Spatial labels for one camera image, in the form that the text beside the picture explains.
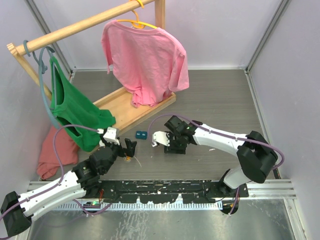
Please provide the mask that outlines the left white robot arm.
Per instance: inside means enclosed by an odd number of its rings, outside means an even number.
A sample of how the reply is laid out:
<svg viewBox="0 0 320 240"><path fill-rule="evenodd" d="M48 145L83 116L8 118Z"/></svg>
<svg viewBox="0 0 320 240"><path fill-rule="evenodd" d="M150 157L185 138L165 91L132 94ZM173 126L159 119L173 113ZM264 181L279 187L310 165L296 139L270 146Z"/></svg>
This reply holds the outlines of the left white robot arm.
<svg viewBox="0 0 320 240"><path fill-rule="evenodd" d="M124 141L125 147L118 142L105 142L72 170L30 193L9 192L0 208L0 219L7 233L5 238L24 232L33 221L63 202L85 196L97 197L100 193L100 177L110 170L117 157L132 158L135 155L137 142L128 138Z"/></svg>

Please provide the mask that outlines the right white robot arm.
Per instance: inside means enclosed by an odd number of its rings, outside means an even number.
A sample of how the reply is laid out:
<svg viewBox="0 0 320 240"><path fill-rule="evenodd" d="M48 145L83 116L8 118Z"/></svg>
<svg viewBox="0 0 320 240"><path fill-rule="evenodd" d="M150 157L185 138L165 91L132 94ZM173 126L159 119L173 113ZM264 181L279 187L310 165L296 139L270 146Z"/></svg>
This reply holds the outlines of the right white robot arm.
<svg viewBox="0 0 320 240"><path fill-rule="evenodd" d="M264 183L278 160L275 148L257 131L231 133L200 121L186 123L176 115L164 125L168 129L164 146L166 153L185 154L187 145L193 144L212 147L237 157L238 167L228 169L218 182L217 190L225 197L231 197L248 182Z"/></svg>

